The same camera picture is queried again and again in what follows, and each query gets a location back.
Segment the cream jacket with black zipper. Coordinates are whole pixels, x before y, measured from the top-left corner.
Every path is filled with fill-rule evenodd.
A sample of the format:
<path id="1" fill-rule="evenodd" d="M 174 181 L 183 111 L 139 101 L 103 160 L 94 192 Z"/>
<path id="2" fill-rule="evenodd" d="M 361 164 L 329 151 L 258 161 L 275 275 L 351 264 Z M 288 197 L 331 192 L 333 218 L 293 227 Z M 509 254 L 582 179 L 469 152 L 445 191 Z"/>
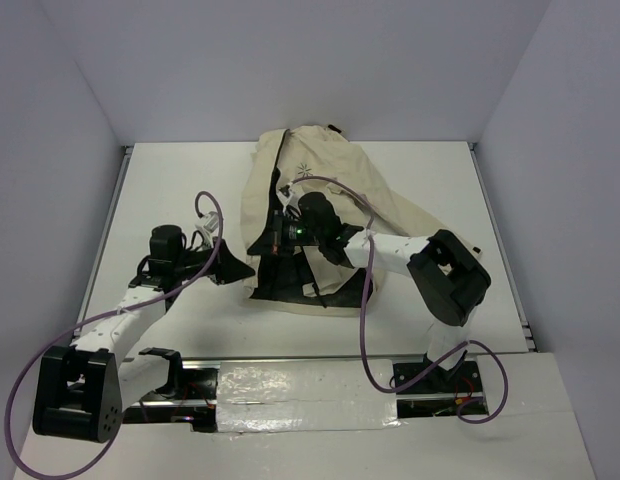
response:
<path id="1" fill-rule="evenodd" d="M 319 191 L 342 221 L 373 224 L 380 233 L 430 236 L 444 223 L 392 190 L 365 151 L 328 127 L 302 126 L 262 134 L 241 195 L 240 228 L 245 247 L 265 233 L 281 204 L 277 190 L 292 180 L 303 193 Z M 245 280 L 247 299 L 266 308 L 305 315 L 358 313 L 365 272 L 331 264 L 313 246 L 292 257 L 249 255 L 256 274 Z"/>

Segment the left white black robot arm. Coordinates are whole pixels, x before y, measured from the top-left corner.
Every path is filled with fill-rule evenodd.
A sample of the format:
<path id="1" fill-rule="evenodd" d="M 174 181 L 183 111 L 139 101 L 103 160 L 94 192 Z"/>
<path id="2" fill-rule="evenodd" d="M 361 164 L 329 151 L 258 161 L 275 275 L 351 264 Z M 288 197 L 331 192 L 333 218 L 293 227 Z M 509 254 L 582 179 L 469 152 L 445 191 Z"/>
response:
<path id="1" fill-rule="evenodd" d="M 204 242 L 188 247 L 176 225 L 154 228 L 149 253 L 137 267 L 113 316 L 99 320 L 69 346 L 52 346 L 39 370 L 33 413 L 38 435 L 105 443 L 114 438 L 125 410 L 150 391 L 174 398 L 185 388 L 181 354 L 173 349 L 133 350 L 170 309 L 180 287 L 208 277 L 217 285 L 255 271 L 226 242 L 200 228 Z"/>

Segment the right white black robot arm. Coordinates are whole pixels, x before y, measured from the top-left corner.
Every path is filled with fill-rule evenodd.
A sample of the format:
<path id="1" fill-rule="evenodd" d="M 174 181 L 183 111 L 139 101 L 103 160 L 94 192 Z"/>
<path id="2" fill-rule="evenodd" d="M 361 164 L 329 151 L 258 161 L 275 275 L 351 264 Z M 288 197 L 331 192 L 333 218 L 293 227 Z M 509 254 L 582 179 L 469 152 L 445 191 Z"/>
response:
<path id="1" fill-rule="evenodd" d="M 264 232 L 248 253 L 283 257 L 297 247 L 316 247 L 336 266 L 376 266 L 411 278 L 435 319 L 425 380 L 437 391 L 451 388 L 466 356 L 468 324 L 491 286 L 490 275 L 474 254 L 445 229 L 408 237 L 346 223 L 320 192 L 298 195 L 283 187 L 277 197 L 281 206 L 268 216 Z"/>

